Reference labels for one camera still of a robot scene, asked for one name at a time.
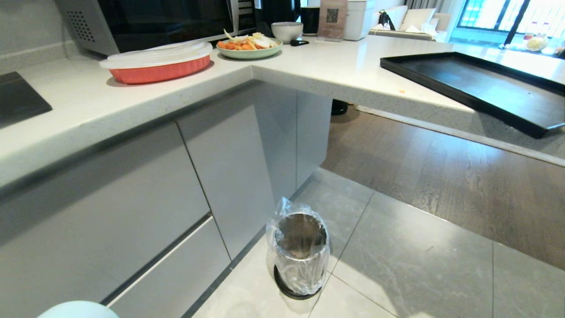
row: kitchen counter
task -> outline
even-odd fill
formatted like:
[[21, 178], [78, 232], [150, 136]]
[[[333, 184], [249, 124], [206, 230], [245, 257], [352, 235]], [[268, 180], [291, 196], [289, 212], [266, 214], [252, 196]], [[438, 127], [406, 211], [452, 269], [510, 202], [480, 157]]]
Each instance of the kitchen counter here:
[[472, 46], [368, 36], [284, 46], [275, 57], [211, 66], [185, 78], [122, 85], [95, 58], [76, 55], [20, 70], [53, 110], [0, 130], [0, 187], [119, 133], [251, 80], [346, 100], [381, 115], [565, 165], [562, 135], [535, 140], [379, 67], [381, 57], [460, 51], [565, 83], [558, 59]]

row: plate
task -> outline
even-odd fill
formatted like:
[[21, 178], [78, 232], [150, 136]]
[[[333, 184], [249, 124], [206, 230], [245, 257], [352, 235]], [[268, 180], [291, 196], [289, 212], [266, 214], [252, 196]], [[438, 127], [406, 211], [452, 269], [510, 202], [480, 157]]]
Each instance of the plate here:
[[277, 40], [275, 38], [271, 38], [274, 42], [277, 42], [278, 45], [274, 48], [268, 49], [260, 49], [260, 50], [253, 50], [253, 51], [236, 51], [236, 50], [226, 50], [222, 48], [216, 47], [220, 52], [227, 57], [235, 58], [235, 59], [257, 59], [257, 58], [265, 58], [270, 57], [272, 55], [277, 54], [283, 48], [283, 42], [281, 40]]

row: black tray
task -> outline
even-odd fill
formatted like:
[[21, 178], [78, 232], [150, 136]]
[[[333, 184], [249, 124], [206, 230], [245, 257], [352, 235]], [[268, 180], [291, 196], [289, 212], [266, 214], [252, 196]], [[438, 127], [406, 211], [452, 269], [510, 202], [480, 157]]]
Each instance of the black tray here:
[[534, 138], [565, 125], [565, 85], [511, 67], [457, 52], [381, 58], [381, 67]]

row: microwave vent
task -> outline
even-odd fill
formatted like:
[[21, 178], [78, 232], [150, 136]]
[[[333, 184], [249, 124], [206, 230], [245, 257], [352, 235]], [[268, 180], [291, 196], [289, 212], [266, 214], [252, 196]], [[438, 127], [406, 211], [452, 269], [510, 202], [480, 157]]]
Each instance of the microwave vent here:
[[67, 15], [71, 22], [71, 26], [75, 31], [75, 35], [78, 39], [89, 42], [96, 42], [92, 31], [82, 14], [82, 11], [67, 11]]

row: white bowl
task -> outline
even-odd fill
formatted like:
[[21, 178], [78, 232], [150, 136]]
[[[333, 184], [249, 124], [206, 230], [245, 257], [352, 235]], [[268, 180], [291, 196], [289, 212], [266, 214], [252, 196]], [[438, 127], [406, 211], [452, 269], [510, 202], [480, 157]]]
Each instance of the white bowl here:
[[290, 43], [302, 35], [304, 24], [300, 22], [275, 22], [271, 24], [271, 30], [275, 38], [282, 41], [283, 44]]

